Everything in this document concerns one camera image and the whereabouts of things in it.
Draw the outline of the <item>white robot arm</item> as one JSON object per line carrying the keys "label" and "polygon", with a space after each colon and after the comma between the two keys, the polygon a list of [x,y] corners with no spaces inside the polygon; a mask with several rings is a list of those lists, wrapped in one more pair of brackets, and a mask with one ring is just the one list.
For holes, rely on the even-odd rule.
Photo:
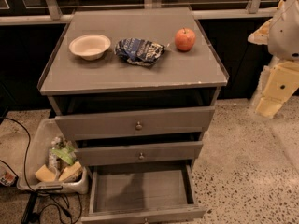
{"label": "white robot arm", "polygon": [[255,112],[273,118],[299,88],[299,0],[280,0],[274,16],[248,41],[266,45],[276,63],[268,70]]}

